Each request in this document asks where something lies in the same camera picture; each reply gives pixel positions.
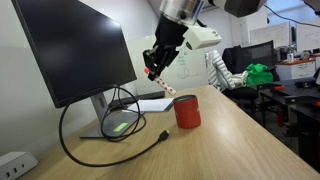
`monitor stand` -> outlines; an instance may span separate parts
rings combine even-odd
[[[89,129],[80,135],[80,138],[102,138],[101,123],[108,104],[103,93],[91,97],[92,104],[99,119],[99,125]],[[114,112],[109,114],[103,122],[102,130],[104,134],[110,137],[119,137],[128,128],[130,128],[137,120],[138,113],[135,112]]]

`green cloth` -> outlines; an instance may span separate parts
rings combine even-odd
[[[250,64],[247,67],[247,87],[272,82],[273,75],[270,71],[265,71],[266,69],[267,66],[263,64]]]

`cable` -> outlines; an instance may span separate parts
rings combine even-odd
[[[90,163],[86,163],[86,162],[82,162],[80,161],[79,159],[77,159],[76,157],[74,157],[70,151],[68,150],[68,148],[66,147],[65,145],[65,142],[64,142],[64,138],[63,138],[63,134],[62,134],[62,125],[63,125],[63,119],[64,119],[64,116],[68,110],[68,108],[70,107],[70,105],[74,102],[76,102],[77,98],[79,98],[82,94],[84,93],[89,93],[91,91],[97,91],[99,89],[101,90],[106,90],[106,89],[110,89],[111,88],[117,88],[118,90],[123,90],[125,92],[127,92],[128,94],[130,94],[133,98],[134,96],[129,92],[127,91],[126,89],[123,89],[121,87],[116,87],[116,86],[100,86],[100,87],[97,87],[97,88],[93,88],[91,90],[88,90],[88,91],[83,91],[81,93],[79,93],[78,95],[74,96],[68,103],[67,105],[65,106],[65,108],[63,109],[62,111],[62,114],[60,116],[60,121],[59,121],[59,140],[60,140],[60,144],[64,150],[64,152],[68,155],[68,157],[70,159],[72,159],[74,162],[80,164],[80,165],[83,165],[83,166],[87,166],[87,167],[109,167],[109,166],[114,166],[114,165],[118,165],[118,164],[121,164],[121,163],[125,163],[127,161],[130,161],[132,159],[135,159],[139,156],[141,156],[142,154],[146,153],[147,151],[149,151],[150,149],[152,149],[154,146],[156,146],[157,144],[159,144],[160,142],[162,141],[165,141],[168,136],[169,136],[169,132],[168,131],[163,131],[160,135],[159,135],[159,138],[156,142],[154,142],[152,145],[150,145],[149,147],[147,147],[145,150],[139,152],[138,154],[134,155],[134,156],[131,156],[127,159],[123,159],[123,160],[120,160],[120,161],[117,161],[117,162],[112,162],[112,163],[106,163],[106,164],[90,164]],[[140,108],[139,108],[139,104],[137,103],[136,101],[136,104],[137,104],[137,107],[138,107],[138,116],[139,118],[141,117],[141,114],[140,114]]]
[[[114,100],[115,92],[116,92],[117,89],[118,89],[118,99],[119,99],[120,105],[121,105],[122,107],[126,107],[126,106],[121,102],[120,89],[123,90],[123,91],[125,91],[126,93],[128,93],[128,94],[134,99],[134,101],[135,101],[136,104],[137,104],[138,111],[132,111],[132,110],[128,110],[128,109],[127,109],[127,111],[131,111],[131,112],[137,113],[137,114],[138,114],[138,118],[137,118],[137,121],[135,122],[134,128],[132,129],[132,131],[131,131],[130,133],[125,134],[125,135],[121,135],[121,136],[118,136],[118,137],[110,137],[110,136],[106,135],[106,134],[104,133],[104,131],[103,131],[104,121],[105,121],[105,119],[107,118],[107,116],[109,116],[109,115],[112,113],[112,112],[109,111],[110,107],[108,106],[108,108],[107,108],[107,110],[106,110],[106,112],[105,112],[105,114],[104,114],[104,116],[103,116],[103,118],[102,118],[102,122],[101,122],[100,128],[101,128],[101,133],[102,133],[103,137],[106,138],[107,140],[111,141],[111,142],[120,142],[120,141],[123,141],[123,140],[127,139],[129,136],[131,136],[131,135],[139,132],[142,128],[145,127],[145,125],[146,125],[146,123],[147,123],[145,117],[140,113],[140,107],[139,107],[139,104],[137,103],[137,99],[136,99],[136,98],[133,96],[133,94],[131,94],[129,91],[127,91],[127,90],[125,90],[125,89],[122,89],[122,88],[120,88],[120,87],[115,88],[115,91],[114,91],[114,94],[113,94],[113,97],[112,97],[111,102],[113,102],[113,100]],[[144,124],[142,125],[141,128],[139,128],[138,130],[136,130],[137,127],[138,127],[138,125],[139,125],[139,122],[140,122],[140,118],[141,118],[141,117],[142,117],[143,120],[144,120]]]
[[[296,20],[293,20],[293,19],[289,19],[289,18],[286,18],[286,17],[283,17],[283,16],[280,16],[279,14],[277,14],[276,12],[274,12],[271,8],[269,8],[267,5],[264,5],[266,8],[268,8],[273,14],[275,14],[276,16],[282,18],[282,19],[286,19],[286,20],[289,20],[289,21],[293,21],[297,24],[302,24],[302,25],[307,25],[307,26],[314,26],[314,27],[320,27],[318,25],[314,25],[314,24],[309,24],[309,23],[302,23],[302,22],[299,22],[299,21],[296,21]]]
[[[200,27],[207,27],[207,25],[203,24],[199,19],[197,19],[197,23]]]

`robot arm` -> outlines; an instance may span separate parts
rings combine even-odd
[[[228,13],[242,17],[260,9],[267,0],[208,0]],[[163,0],[161,17],[155,32],[156,42],[152,49],[145,50],[143,57],[149,69],[150,80],[154,80],[179,54],[176,50],[186,40],[190,49],[214,46],[221,41],[219,34],[211,28],[195,26],[204,5],[203,0]]]
[[[319,0],[304,0],[304,3],[310,6],[316,15],[320,16],[320,2]]]

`white paper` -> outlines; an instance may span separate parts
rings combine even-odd
[[[172,103],[173,98],[138,100],[140,111],[142,112],[162,112]],[[137,104],[132,104],[129,108],[132,111],[138,111]]]

